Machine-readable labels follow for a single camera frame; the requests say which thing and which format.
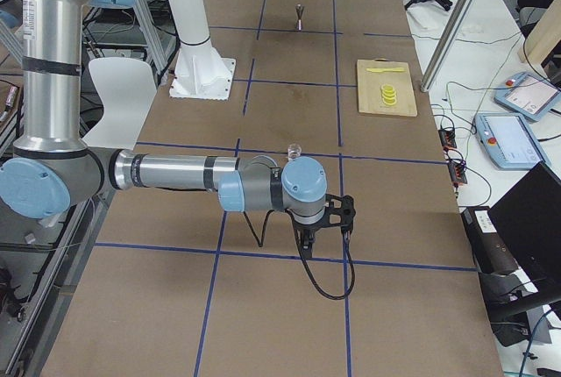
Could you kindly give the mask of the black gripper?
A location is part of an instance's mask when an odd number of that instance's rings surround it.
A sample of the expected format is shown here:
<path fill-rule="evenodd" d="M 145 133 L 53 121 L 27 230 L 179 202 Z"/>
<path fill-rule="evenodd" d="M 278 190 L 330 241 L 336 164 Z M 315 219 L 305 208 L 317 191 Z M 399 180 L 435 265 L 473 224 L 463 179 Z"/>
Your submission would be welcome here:
<path fill-rule="evenodd" d="M 316 233 L 319 230 L 328 227 L 329 221 L 323 218 L 310 224 L 300 223 L 295 219 L 293 220 L 296 240 L 299 241 L 299 250 L 304 259 L 309 259 L 309 249 L 313 248 L 313 244 L 316 241 Z"/>

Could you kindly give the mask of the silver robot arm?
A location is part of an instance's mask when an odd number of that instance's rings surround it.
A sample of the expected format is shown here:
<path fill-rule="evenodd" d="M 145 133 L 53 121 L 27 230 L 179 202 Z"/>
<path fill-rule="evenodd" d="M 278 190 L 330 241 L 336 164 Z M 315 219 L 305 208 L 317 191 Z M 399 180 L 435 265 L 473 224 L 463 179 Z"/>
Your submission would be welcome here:
<path fill-rule="evenodd" d="M 82 10 L 92 1 L 23 0 L 25 125 L 1 169 L 4 203 L 43 219 L 107 187 L 215 192 L 229 212 L 285 211 L 300 257 L 310 259 L 316 232 L 335 211 L 318 161 L 279 167 L 267 157 L 152 156 L 80 136 Z"/>

